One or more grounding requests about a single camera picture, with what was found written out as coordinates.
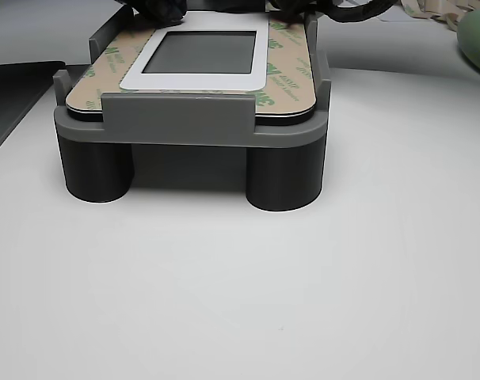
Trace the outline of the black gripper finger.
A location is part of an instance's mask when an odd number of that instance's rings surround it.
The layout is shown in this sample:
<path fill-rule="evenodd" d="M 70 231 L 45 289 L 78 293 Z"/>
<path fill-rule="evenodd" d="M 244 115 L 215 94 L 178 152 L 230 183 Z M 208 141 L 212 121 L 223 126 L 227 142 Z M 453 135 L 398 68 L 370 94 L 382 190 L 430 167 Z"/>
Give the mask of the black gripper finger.
<path fill-rule="evenodd" d="M 188 10 L 185 0 L 131 0 L 129 6 L 157 26 L 179 25 Z"/>

